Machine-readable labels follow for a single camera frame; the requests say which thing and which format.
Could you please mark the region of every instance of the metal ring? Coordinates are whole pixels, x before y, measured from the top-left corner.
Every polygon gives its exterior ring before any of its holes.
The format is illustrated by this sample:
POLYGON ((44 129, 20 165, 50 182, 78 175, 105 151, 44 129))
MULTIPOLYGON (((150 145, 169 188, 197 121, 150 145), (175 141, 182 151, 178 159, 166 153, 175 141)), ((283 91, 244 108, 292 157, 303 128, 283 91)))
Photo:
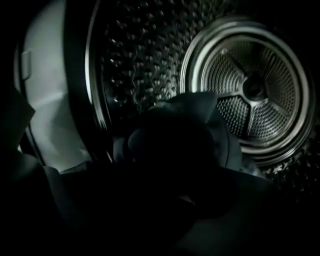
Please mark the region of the metal ring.
MULTIPOLYGON (((85 73, 85 83, 86 90, 90 104, 94 108, 94 114, 96 116, 96 120, 99 124, 99 127, 102 130, 108 131, 108 125, 106 121, 106 117, 104 115, 102 103, 100 100, 100 92, 99 85, 97 83, 96 78, 96 52, 95 49, 91 46, 91 42, 93 40, 93 31, 96 22, 96 17, 98 14, 98 10, 101 4, 101 0, 97 0, 92 12, 92 16, 89 23, 86 45, 85 45, 85 57, 84 57, 84 73, 85 73)), ((108 120, 111 122, 109 110, 106 107, 106 112, 108 115, 108 120)))
MULTIPOLYGON (((277 136, 267 141, 250 141, 240 138, 242 152, 257 159, 277 157, 287 152, 293 154, 295 145, 288 150, 287 146, 303 132, 303 126, 310 111, 310 87, 304 68, 293 50, 267 28, 246 17, 227 17, 213 22, 204 28, 191 42, 182 63, 180 73, 181 92, 199 92, 208 90, 210 65, 217 54, 221 54, 224 46, 234 41, 251 41, 271 49, 279 57, 290 72, 294 93, 294 108, 290 117, 277 136)), ((239 84, 241 88, 246 78, 239 84)), ((267 100, 256 102, 249 100, 239 89, 237 93, 251 108, 267 100)))

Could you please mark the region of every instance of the dark fabric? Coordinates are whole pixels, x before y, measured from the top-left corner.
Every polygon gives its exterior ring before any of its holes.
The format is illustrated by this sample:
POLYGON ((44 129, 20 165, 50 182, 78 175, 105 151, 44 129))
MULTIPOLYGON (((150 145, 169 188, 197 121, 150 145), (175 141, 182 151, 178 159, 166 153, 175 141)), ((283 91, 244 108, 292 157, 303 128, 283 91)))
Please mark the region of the dark fabric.
POLYGON ((292 254, 301 248, 301 220, 270 181, 238 171, 221 171, 228 182, 236 184, 237 200, 221 216, 198 219, 177 243, 173 255, 292 254))
POLYGON ((240 145, 216 106, 213 92, 184 93, 159 102, 141 115, 127 139, 118 139, 115 159, 130 156, 153 165, 177 162, 180 168, 193 160, 205 165, 210 159, 206 164, 240 170, 240 145))
POLYGON ((43 167, 30 155, 12 151, 5 160, 3 232, 6 239, 27 243, 56 243, 80 236, 87 226, 54 168, 43 167))
POLYGON ((109 242, 119 254, 167 252, 192 227, 195 206, 178 196, 179 184, 170 178, 157 167, 116 163, 106 180, 106 207, 109 242))
POLYGON ((0 145, 2 150, 15 150, 35 110, 13 87, 2 88, 0 102, 0 145))

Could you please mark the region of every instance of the stainless steel drum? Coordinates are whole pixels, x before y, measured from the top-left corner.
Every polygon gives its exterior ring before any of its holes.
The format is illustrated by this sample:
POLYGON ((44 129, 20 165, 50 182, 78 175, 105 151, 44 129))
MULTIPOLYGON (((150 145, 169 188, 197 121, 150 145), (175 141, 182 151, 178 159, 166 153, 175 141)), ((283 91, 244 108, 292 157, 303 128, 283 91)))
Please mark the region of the stainless steel drum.
POLYGON ((214 91, 243 153, 260 166, 282 163, 311 133, 315 89, 275 28, 281 12, 249 0, 98 1, 86 52, 98 124, 123 127, 157 101, 214 91))

